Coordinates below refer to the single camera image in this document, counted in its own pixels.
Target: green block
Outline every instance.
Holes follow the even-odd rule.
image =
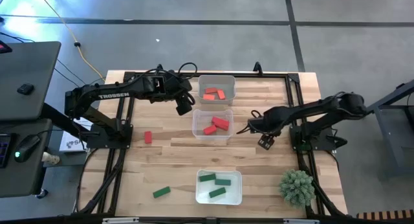
[[[200,182],[211,181],[211,180],[215,180],[215,174],[202,175],[199,178],[200,178]]]
[[[163,195],[165,195],[167,193],[170,193],[170,192],[171,192],[171,189],[169,188],[169,186],[167,186],[165,188],[161,188],[160,190],[158,190],[156,192],[153,192],[153,195],[154,195],[154,198],[157,198],[157,197],[163,196]]]
[[[216,179],[214,181],[215,185],[223,185],[223,186],[230,186],[232,185],[232,181],[229,179]]]
[[[225,194],[225,193],[226,193],[226,188],[219,188],[217,190],[214,190],[213,192],[209,192],[208,194],[210,195],[210,198],[213,198],[221,194]]]

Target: clear plastic bin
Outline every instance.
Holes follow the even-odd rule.
[[[215,100],[203,99],[205,89],[210,87],[222,89],[226,99],[220,100],[217,93],[211,94],[215,96]],[[232,104],[235,97],[235,78],[229,75],[201,75],[199,77],[199,97],[202,104]]]
[[[230,122],[228,130],[217,128],[217,131],[211,135],[205,135],[203,130],[208,126],[212,126],[213,117],[219,117]],[[200,140],[226,140],[232,136],[233,133],[233,111],[200,111],[198,109],[193,111],[193,134],[196,139]]]
[[[214,180],[200,182],[199,177],[215,173],[217,179],[229,179],[232,181],[230,186],[215,185]],[[226,193],[210,198],[209,192],[225,187]],[[199,170],[197,172],[197,182],[195,184],[195,200],[200,204],[214,204],[214,205],[240,205],[243,200],[242,191],[242,177],[241,173],[234,172],[219,172]]]

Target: wooden tabletop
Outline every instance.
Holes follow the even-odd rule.
[[[106,83],[122,82],[124,72],[109,71]],[[316,74],[299,75],[304,102],[321,98]],[[197,78],[191,79],[191,84],[191,94],[196,98]],[[304,218],[304,210],[288,206],[279,194],[278,184],[283,172],[298,169],[287,128],[275,138],[268,151],[257,145],[259,134],[235,134],[246,126],[247,119],[252,117],[251,110],[262,113],[274,106],[287,106],[285,82],[279,78],[236,78],[236,98],[232,106],[201,105],[197,99],[193,110],[231,109],[234,112],[233,136],[229,140],[197,140],[191,132],[192,112],[180,117],[175,102],[150,104],[147,100],[136,100],[133,139],[125,158],[116,215]],[[99,110],[113,118],[117,107],[118,100],[105,100],[101,101]],[[152,144],[144,143],[145,131],[152,131]],[[108,150],[98,150],[86,166],[80,207],[87,204],[101,185],[107,154]],[[316,151],[315,159],[321,187],[338,209],[347,213],[334,159],[324,151]],[[200,169],[241,172],[243,202],[237,206],[198,204],[195,183]],[[171,193],[154,199],[152,193],[165,186],[171,187]]]

